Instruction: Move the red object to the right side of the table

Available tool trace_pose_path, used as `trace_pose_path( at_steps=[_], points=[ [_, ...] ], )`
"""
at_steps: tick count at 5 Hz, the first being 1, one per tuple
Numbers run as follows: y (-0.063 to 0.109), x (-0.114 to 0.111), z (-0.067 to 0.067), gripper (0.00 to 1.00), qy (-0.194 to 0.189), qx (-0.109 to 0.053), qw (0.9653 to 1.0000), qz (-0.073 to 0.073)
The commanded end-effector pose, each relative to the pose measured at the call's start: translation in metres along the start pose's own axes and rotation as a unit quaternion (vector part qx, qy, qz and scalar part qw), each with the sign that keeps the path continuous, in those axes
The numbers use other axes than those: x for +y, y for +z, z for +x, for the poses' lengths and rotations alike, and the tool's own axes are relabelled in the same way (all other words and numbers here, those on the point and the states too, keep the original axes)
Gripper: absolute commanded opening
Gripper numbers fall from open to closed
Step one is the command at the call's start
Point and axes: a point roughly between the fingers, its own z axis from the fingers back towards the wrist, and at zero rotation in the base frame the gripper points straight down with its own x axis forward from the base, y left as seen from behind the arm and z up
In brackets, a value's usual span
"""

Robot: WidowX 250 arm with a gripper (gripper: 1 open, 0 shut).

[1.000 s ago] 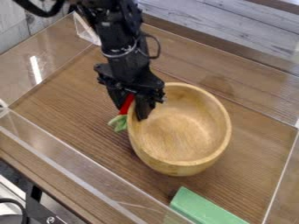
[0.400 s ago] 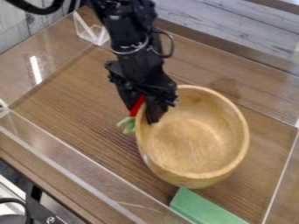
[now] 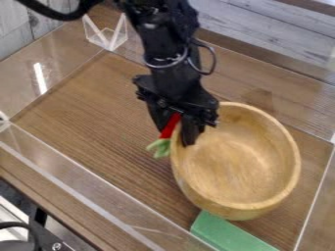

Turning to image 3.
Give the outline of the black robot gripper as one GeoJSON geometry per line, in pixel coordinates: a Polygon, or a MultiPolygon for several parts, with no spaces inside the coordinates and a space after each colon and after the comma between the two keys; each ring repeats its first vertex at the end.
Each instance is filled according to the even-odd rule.
{"type": "Polygon", "coordinates": [[[167,126],[174,112],[183,115],[182,143],[191,146],[205,126],[217,125],[219,101],[202,85],[202,76],[214,70],[206,72],[198,58],[153,58],[145,62],[151,73],[134,77],[138,97],[147,103],[158,131],[167,126]]]}

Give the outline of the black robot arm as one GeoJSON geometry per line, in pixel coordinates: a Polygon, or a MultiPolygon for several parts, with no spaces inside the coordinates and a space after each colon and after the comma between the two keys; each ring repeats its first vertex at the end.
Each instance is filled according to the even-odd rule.
{"type": "Polygon", "coordinates": [[[186,146],[218,124],[219,101],[202,85],[215,69],[202,66],[199,49],[207,44],[195,33],[199,14],[189,0],[115,0],[141,37],[150,72],[134,77],[138,98],[147,103],[158,128],[181,115],[186,146]]]}

